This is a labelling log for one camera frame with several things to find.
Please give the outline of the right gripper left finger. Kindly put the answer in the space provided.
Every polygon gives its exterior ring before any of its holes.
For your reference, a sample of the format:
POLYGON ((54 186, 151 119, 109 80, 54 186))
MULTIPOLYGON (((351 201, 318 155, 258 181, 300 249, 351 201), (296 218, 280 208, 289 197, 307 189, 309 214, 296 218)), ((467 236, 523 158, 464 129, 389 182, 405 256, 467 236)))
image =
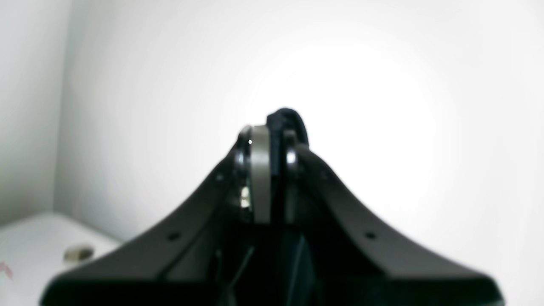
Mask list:
POLYGON ((270 133, 265 125, 245 126, 236 143, 236 184, 242 219, 264 225, 272 220, 270 133))

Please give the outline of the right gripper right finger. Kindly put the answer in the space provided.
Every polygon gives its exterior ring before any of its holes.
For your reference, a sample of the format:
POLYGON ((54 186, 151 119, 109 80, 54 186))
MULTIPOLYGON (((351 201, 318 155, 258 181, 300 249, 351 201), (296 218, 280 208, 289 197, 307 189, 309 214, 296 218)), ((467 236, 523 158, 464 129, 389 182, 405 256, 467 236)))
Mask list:
POLYGON ((287 225, 298 225, 299 176, 301 149, 309 146, 299 141, 295 130, 283 132, 283 220, 287 225))

